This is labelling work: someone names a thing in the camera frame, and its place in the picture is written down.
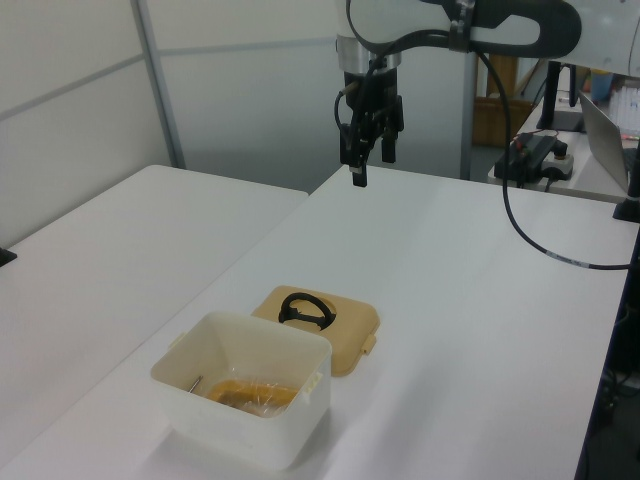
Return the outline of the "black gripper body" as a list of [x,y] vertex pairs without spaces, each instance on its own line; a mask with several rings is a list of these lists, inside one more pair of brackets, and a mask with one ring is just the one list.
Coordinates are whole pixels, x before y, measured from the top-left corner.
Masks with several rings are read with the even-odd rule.
[[344,93],[352,111],[351,123],[359,128],[401,128],[402,97],[397,89],[397,70],[365,73],[345,72]]

